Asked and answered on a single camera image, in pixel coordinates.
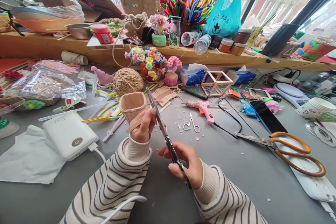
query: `jute twine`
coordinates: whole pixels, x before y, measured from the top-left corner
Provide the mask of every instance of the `jute twine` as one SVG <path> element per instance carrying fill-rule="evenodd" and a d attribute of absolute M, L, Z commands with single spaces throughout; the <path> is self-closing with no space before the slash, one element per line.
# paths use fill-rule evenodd
<path fill-rule="evenodd" d="M 140 92 L 144 80 L 140 74 L 131 68 L 119 69 L 113 79 L 113 88 L 119 95 Z"/>

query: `popsicle stick cube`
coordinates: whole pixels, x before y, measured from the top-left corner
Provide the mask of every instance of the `popsicle stick cube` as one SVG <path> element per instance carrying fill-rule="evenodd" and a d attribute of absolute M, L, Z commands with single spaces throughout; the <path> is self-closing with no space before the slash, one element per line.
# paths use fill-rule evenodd
<path fill-rule="evenodd" d="M 205 83 L 207 75 L 210 76 L 210 80 L 213 81 L 212 83 Z M 207 71 L 207 73 L 204 75 L 203 80 L 201 82 L 201 87 L 202 87 L 204 93 L 208 97 L 212 97 L 212 96 L 222 96 L 223 94 L 226 93 L 226 91 L 231 87 L 232 84 L 233 84 L 233 81 L 224 72 L 222 72 L 222 71 Z M 221 88 L 218 87 L 218 85 L 226 85 L 226 88 L 221 89 Z M 205 88 L 204 88 L 205 86 L 209 86 L 209 87 L 211 86 L 212 87 L 210 89 L 210 92 L 207 92 L 205 90 Z"/>

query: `hot glue gun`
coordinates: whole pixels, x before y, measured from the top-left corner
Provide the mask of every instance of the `hot glue gun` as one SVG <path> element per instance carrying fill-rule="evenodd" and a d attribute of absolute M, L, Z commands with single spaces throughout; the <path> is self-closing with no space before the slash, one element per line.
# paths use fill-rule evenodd
<path fill-rule="evenodd" d="M 213 118 L 212 114 L 209 111 L 210 103 L 208 101 L 194 100 L 194 101 L 188 101 L 188 102 L 182 103 L 182 104 L 185 104 L 188 107 L 198 108 L 199 114 L 204 114 L 205 115 L 205 117 L 207 119 L 207 123 L 209 125 L 215 123 L 215 119 Z"/>

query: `striped sleeve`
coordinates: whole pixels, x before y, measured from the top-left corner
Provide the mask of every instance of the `striped sleeve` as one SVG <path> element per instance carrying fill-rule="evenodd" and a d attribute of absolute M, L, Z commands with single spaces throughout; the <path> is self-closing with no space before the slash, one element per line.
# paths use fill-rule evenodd
<path fill-rule="evenodd" d="M 118 150 L 89 178 L 70 204 L 60 224 L 101 223 L 122 202 L 139 194 L 152 149 L 147 143 L 124 139 Z M 109 223 L 127 223 L 134 203 L 127 204 Z"/>
<path fill-rule="evenodd" d="M 249 197 L 219 167 L 202 164 L 203 182 L 194 196 L 205 223 L 267 224 Z"/>

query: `black scissors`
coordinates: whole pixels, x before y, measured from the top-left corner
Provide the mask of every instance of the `black scissors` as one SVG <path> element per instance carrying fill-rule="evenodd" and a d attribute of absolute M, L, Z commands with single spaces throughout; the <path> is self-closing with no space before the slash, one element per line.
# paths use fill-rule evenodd
<path fill-rule="evenodd" d="M 169 138 L 169 136 L 168 136 L 168 132 L 167 132 L 167 130 L 166 130 L 165 124 L 164 124 L 164 122 L 163 122 L 163 120 L 162 120 L 162 118 L 161 118 L 161 115 L 160 115 L 160 113 L 159 113 L 159 109 L 157 108 L 157 105 L 156 105 L 156 102 L 155 102 L 155 100 L 154 100 L 154 98 L 153 98 L 153 95 L 152 95 L 152 93 L 151 93 L 151 91 L 149 90 L 148 87 L 146 88 L 146 91 L 147 91 L 148 98 L 149 98 L 149 101 L 150 101 L 151 105 L 152 105 L 152 106 L 155 108 L 155 110 L 156 110 L 156 113 L 155 113 L 155 114 L 156 114 L 156 119 L 157 119 L 157 121 L 158 121 L 158 123 L 159 123 L 159 127 L 160 127 L 160 130 L 162 131 L 163 137 L 164 137 L 165 140 L 166 140 L 166 145 L 168 146 L 168 149 L 169 149 L 169 151 L 170 151 L 170 154 L 171 154 L 171 156 L 173 157 L 173 162 L 176 163 L 176 164 L 178 164 L 178 166 L 179 166 L 179 168 L 180 168 L 180 170 L 181 170 L 181 172 L 182 172 L 182 174 L 183 174 L 185 184 L 187 185 L 187 187 L 188 187 L 189 189 L 191 189 L 191 184 L 190 184 L 188 175 L 186 174 L 186 171 L 185 171 L 185 169 L 184 169 L 184 167 L 183 167 L 183 165 L 182 165 L 182 163 L 181 163 L 179 157 L 177 156 L 177 153 L 176 153 L 176 151 L 175 151 L 175 149 L 174 149 L 173 144 L 171 143 L 171 140 L 170 140 L 170 138 Z"/>

